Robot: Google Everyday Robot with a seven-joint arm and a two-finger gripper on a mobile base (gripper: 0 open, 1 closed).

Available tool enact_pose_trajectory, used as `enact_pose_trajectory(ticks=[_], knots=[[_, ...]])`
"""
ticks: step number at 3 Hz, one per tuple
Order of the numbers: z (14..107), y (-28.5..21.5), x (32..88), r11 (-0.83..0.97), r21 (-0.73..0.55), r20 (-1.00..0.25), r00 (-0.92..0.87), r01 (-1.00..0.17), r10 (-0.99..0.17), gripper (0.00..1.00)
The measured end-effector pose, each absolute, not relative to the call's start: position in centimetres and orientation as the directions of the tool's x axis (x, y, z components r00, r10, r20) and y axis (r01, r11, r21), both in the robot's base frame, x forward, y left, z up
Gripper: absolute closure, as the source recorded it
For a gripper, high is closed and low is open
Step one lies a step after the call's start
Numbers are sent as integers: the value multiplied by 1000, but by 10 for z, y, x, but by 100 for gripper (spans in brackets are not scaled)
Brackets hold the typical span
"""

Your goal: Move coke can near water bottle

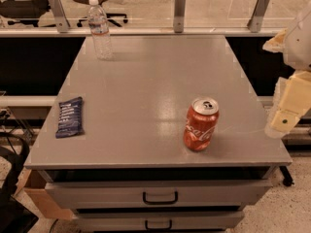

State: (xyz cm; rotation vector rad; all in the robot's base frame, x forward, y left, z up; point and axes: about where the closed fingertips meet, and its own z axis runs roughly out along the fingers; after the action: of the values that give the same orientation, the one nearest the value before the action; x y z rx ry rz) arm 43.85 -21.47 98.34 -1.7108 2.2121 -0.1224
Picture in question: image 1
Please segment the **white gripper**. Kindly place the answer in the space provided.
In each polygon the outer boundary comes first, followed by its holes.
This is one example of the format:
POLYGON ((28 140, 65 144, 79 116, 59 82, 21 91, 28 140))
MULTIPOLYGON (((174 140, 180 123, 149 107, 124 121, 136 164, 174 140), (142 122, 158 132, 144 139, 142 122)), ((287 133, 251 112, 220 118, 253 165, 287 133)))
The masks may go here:
MULTIPOLYGON (((289 24, 266 41, 262 48, 282 52, 284 62, 295 70, 311 66, 311 4, 303 8, 289 24)), ((273 105, 264 132, 271 138, 282 138, 311 109, 311 73, 295 71, 289 78, 279 78, 275 85, 273 105)))

